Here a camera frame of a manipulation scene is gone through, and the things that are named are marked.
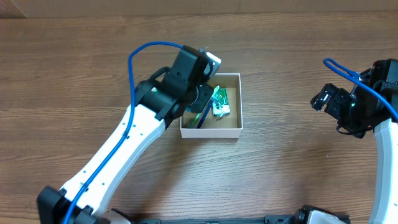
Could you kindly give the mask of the green toothbrush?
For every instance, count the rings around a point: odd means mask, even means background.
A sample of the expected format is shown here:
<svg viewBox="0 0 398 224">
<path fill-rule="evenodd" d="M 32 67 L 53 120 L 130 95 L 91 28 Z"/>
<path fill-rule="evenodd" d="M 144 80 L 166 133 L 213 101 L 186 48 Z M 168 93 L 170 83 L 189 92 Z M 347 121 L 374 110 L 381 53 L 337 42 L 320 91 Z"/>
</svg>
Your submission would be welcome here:
<svg viewBox="0 0 398 224">
<path fill-rule="evenodd" d="M 212 96 L 215 96 L 216 93 L 217 93 L 217 91 L 218 91 L 219 89 L 220 89 L 220 87 L 219 87 L 219 86 L 216 86 L 215 89 L 213 90 Z M 198 114 L 196 115 L 195 119 L 188 125 L 188 127 L 189 127 L 189 128 L 197 127 L 197 124 L 198 124 L 198 122 L 199 122 L 199 120 L 200 120 L 202 114 L 203 114 L 203 112 L 202 112 L 202 113 L 198 113 Z"/>
</svg>

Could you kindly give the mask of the blue disposable razor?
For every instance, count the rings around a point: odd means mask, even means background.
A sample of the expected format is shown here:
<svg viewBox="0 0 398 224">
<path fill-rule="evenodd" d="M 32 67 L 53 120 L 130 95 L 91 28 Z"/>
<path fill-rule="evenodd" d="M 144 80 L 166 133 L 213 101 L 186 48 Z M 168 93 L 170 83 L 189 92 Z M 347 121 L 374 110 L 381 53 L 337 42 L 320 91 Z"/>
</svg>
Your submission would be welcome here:
<svg viewBox="0 0 398 224">
<path fill-rule="evenodd" d="M 203 114 L 202 114 L 202 116 L 201 116 L 201 118 L 200 118 L 200 120 L 199 120 L 199 122 L 197 124 L 197 129 L 200 129 L 202 127 L 203 123 L 206 120 L 206 117 L 207 117 L 208 113 L 210 112 L 210 109 L 211 109 L 214 101 L 218 102 L 218 99 L 215 96 L 212 96 L 210 101 L 208 102 L 206 108 L 205 108 L 205 111 L 203 112 Z"/>
</svg>

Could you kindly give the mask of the green soap box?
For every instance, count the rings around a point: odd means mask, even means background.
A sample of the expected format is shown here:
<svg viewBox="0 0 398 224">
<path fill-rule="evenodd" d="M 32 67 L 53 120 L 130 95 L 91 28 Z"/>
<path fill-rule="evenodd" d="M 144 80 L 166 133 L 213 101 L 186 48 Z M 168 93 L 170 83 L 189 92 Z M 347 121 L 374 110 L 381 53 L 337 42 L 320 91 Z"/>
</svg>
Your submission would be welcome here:
<svg viewBox="0 0 398 224">
<path fill-rule="evenodd" d="M 226 88 L 219 88 L 212 96 L 212 111 L 213 116 L 223 117 L 228 116 L 231 108 L 228 101 L 228 91 Z"/>
</svg>

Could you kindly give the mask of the pink cardboard box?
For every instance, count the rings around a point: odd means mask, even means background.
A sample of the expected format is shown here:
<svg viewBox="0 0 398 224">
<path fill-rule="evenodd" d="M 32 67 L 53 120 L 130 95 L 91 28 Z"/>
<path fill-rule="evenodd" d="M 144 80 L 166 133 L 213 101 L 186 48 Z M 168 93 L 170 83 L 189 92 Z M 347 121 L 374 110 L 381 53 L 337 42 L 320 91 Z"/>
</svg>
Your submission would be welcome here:
<svg viewBox="0 0 398 224">
<path fill-rule="evenodd" d="M 180 132 L 188 139 L 237 139 L 243 130 L 243 112 L 241 97 L 240 73 L 216 73 L 208 82 L 209 85 L 227 89 L 228 103 L 231 112 L 224 118 L 217 120 L 210 108 L 200 128 L 189 128 L 196 114 L 184 112 L 180 118 Z"/>
</svg>

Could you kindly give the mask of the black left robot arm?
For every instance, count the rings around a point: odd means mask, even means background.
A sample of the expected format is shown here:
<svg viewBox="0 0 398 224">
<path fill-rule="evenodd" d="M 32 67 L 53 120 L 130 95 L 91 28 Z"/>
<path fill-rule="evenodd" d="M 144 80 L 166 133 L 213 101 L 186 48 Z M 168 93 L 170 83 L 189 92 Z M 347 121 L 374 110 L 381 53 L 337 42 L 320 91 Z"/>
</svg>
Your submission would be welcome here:
<svg viewBox="0 0 398 224">
<path fill-rule="evenodd" d="M 113 223 L 107 208 L 119 184 L 141 154 L 181 117 L 200 113 L 213 94 L 216 68 L 203 73 L 162 67 L 135 88 L 117 128 L 98 152 L 60 190 L 45 187 L 37 197 L 41 223 Z"/>
</svg>

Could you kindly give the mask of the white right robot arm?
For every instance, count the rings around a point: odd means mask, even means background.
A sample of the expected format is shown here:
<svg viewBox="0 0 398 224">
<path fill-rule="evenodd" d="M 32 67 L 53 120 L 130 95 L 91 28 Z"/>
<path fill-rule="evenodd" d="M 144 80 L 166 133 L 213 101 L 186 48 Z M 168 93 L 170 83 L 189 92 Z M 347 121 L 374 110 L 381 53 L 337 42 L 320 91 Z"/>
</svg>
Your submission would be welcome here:
<svg viewBox="0 0 398 224">
<path fill-rule="evenodd" d="M 373 207 L 368 223 L 397 223 L 397 88 L 348 92 L 331 83 L 315 95 L 313 109 L 337 120 L 339 133 L 363 138 L 372 131 L 376 140 L 377 168 Z"/>
</svg>

